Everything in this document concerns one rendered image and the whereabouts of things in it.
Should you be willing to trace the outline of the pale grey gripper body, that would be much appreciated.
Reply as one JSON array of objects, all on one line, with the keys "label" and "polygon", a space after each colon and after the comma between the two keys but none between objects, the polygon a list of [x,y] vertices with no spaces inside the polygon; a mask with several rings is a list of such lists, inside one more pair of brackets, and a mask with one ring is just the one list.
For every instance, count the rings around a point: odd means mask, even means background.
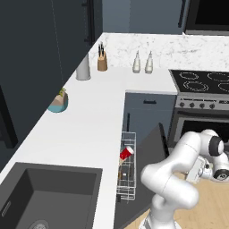
[{"label": "pale grey gripper body", "polygon": [[205,167],[206,160],[204,157],[198,157],[193,168],[186,175],[186,180],[188,182],[198,182],[200,176],[203,173],[203,169]]}]

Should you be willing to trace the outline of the dark dishwasher door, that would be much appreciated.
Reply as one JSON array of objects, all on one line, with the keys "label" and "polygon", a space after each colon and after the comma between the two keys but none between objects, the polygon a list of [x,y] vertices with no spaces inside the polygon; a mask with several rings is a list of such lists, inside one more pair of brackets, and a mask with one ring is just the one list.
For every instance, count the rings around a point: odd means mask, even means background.
[{"label": "dark dishwasher door", "polygon": [[147,189],[140,181],[140,172],[145,165],[158,163],[168,156],[164,127],[159,123],[137,147],[137,186],[135,200],[116,198],[114,229],[124,229],[142,215],[149,207],[154,192]]}]

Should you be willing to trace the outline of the blue-grey cupboard door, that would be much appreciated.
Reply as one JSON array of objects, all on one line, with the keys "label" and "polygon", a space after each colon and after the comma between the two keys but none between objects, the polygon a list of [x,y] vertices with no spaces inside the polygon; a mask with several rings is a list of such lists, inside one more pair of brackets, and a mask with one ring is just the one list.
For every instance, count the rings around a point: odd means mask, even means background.
[{"label": "blue-grey cupboard door", "polygon": [[126,131],[128,113],[131,114],[129,132],[136,133],[136,143],[138,145],[159,123],[163,124],[165,136],[168,135],[173,115],[172,110],[125,108],[123,113],[123,131]]}]

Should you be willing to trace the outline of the red cup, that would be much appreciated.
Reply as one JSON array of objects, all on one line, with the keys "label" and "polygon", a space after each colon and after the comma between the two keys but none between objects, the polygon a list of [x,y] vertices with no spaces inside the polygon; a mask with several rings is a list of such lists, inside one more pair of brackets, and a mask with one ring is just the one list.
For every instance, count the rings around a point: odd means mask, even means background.
[{"label": "red cup", "polygon": [[127,146],[126,148],[123,149],[123,151],[120,153],[120,158],[122,160],[126,159],[127,157],[131,156],[134,153],[134,150],[132,147]]}]

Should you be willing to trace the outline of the steel oven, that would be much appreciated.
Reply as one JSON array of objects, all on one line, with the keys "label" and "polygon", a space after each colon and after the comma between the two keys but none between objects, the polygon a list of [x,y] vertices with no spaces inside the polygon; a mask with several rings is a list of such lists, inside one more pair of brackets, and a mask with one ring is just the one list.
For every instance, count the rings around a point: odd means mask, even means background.
[{"label": "steel oven", "polygon": [[168,147],[173,148],[187,131],[211,129],[223,140],[229,151],[229,97],[197,93],[177,96],[174,116],[168,135]]}]

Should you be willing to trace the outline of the brown thin object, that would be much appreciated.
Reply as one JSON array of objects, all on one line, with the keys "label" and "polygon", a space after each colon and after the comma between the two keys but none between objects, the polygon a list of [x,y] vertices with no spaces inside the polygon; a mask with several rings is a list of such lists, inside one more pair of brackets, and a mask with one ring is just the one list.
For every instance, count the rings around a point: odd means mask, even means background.
[{"label": "brown thin object", "polygon": [[125,162],[125,159],[119,158],[119,167],[118,167],[118,179],[123,180],[125,178],[125,172],[123,171],[123,163]]}]

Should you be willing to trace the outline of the blue-grey drawer front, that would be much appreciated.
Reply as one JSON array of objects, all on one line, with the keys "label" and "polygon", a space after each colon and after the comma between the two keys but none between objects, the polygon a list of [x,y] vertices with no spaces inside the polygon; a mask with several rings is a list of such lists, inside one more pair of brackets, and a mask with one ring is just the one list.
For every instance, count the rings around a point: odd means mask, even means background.
[{"label": "blue-grey drawer front", "polygon": [[[156,104],[143,104],[143,100],[156,100]],[[125,105],[131,108],[151,108],[170,110],[174,107],[176,95],[146,94],[146,93],[126,93]]]}]

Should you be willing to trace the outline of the black hob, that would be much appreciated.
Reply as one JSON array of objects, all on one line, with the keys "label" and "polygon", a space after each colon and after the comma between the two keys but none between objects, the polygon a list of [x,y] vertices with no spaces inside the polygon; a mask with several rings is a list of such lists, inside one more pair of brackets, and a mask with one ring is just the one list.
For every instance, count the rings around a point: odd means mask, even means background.
[{"label": "black hob", "polygon": [[229,72],[171,70],[180,92],[229,94]]}]

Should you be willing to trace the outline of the wooden knife block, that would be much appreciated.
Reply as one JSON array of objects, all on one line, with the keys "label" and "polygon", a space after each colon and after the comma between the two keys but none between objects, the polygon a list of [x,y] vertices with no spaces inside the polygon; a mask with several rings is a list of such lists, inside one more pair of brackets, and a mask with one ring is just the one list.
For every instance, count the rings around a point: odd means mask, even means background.
[{"label": "wooden knife block", "polygon": [[103,43],[98,45],[98,70],[101,72],[105,72],[107,70],[106,51]]}]

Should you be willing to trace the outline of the dark grey sink basin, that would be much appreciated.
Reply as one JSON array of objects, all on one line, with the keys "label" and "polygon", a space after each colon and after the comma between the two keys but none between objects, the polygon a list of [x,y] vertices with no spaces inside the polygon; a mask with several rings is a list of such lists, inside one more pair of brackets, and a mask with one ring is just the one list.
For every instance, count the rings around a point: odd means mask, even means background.
[{"label": "dark grey sink basin", "polygon": [[0,183],[0,229],[92,229],[100,168],[16,163]]}]

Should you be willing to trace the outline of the grey cylinder canister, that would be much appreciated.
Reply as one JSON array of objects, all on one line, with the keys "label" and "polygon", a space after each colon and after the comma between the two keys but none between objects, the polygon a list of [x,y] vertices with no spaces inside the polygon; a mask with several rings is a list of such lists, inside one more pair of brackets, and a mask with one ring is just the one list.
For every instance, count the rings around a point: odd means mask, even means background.
[{"label": "grey cylinder canister", "polygon": [[76,69],[76,79],[78,81],[88,81],[90,79],[89,55],[85,55]]}]

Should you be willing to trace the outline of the teal potted plant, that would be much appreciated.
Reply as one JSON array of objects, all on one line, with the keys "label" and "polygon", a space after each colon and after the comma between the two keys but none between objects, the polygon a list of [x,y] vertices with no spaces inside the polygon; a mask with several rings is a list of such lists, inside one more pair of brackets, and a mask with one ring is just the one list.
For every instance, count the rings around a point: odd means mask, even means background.
[{"label": "teal potted plant", "polygon": [[61,113],[67,108],[67,106],[68,94],[66,93],[66,89],[61,89],[47,109],[53,113]]}]

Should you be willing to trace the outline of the black microwave oven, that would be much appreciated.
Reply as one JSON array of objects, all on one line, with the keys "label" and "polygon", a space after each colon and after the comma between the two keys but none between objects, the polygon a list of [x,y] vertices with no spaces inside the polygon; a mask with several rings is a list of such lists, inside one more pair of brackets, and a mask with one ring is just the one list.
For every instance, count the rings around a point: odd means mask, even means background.
[{"label": "black microwave oven", "polygon": [[184,33],[229,36],[229,0],[190,0]]}]

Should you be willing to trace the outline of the dark tall cupboards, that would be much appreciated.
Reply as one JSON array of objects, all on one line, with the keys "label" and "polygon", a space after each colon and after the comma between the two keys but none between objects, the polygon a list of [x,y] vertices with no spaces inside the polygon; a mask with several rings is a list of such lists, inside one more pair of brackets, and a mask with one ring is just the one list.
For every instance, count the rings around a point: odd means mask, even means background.
[{"label": "dark tall cupboards", "polygon": [[103,31],[102,0],[0,0],[0,171],[29,135]]}]

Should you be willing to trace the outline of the blue-grey wall cupboard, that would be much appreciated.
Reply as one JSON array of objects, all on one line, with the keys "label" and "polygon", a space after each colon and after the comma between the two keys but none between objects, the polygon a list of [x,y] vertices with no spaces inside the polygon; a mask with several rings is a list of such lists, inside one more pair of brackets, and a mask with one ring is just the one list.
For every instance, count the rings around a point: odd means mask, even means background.
[{"label": "blue-grey wall cupboard", "polygon": [[103,31],[182,34],[189,0],[103,0]]}]

